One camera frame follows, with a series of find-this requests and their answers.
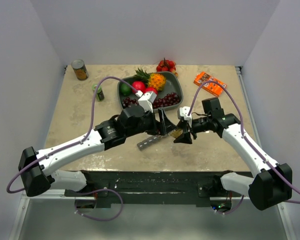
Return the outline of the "grey weekly pill organizer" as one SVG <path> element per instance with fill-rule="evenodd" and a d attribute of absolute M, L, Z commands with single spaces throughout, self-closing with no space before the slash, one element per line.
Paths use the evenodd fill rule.
<path fill-rule="evenodd" d="M 152 136 L 148 137 L 147 139 L 139 142 L 136 146 L 140 151 L 142 151 L 167 137 L 168 137 L 168 135 L 152 135 Z"/>

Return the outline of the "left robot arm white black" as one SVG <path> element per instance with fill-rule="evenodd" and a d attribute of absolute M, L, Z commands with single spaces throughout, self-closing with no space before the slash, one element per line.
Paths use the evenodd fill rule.
<path fill-rule="evenodd" d="M 176 129 L 163 108 L 155 113 L 139 105 L 125 108 L 120 114 L 96 125 L 94 129 L 73 140 L 52 147 L 35 150 L 32 146 L 22 151 L 18 165 L 25 193 L 36 197 L 49 189 L 65 189 L 89 196 L 94 184 L 82 171 L 60 169 L 85 156 L 101 153 L 125 143 L 126 139 L 141 133 L 165 136 Z"/>

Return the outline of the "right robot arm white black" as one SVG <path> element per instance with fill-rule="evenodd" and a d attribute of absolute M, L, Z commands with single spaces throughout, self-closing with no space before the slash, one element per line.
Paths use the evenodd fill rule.
<path fill-rule="evenodd" d="M 227 142 L 243 159 L 252 176 L 239 175 L 227 170 L 214 176 L 213 192 L 220 197 L 229 191 L 250 198 L 258 210 L 265 210 L 292 197 L 292 169 L 288 164 L 278 164 L 249 136 L 240 120 L 232 113 L 225 114 L 218 98 L 202 101 L 204 116 L 194 119 L 190 108 L 178 110 L 178 129 L 181 134 L 175 143 L 191 144 L 198 133 L 214 132 Z"/>

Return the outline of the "clear pill bottle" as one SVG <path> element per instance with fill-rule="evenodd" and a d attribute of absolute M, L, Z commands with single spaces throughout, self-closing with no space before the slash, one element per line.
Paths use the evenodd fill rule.
<path fill-rule="evenodd" d="M 183 133 L 182 128 L 176 128 L 169 133 L 169 136 L 177 139 Z"/>

